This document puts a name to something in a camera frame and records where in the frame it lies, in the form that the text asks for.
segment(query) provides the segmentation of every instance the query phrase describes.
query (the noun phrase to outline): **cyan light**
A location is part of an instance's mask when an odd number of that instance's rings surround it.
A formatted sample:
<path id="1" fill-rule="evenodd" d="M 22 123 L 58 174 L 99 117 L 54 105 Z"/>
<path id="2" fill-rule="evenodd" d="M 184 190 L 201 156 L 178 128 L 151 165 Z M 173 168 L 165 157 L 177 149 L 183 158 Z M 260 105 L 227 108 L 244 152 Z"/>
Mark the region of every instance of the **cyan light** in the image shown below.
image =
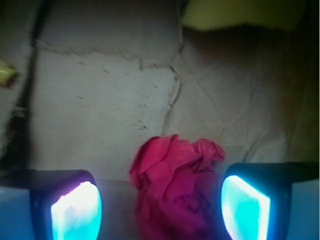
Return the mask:
<path id="1" fill-rule="evenodd" d="M 236 175 L 228 176 L 221 191 L 222 216 L 234 240 L 266 240 L 270 198 Z"/>
<path id="2" fill-rule="evenodd" d="M 98 188 L 89 181 L 63 195 L 51 206 L 54 240 L 95 240 L 102 217 Z"/>

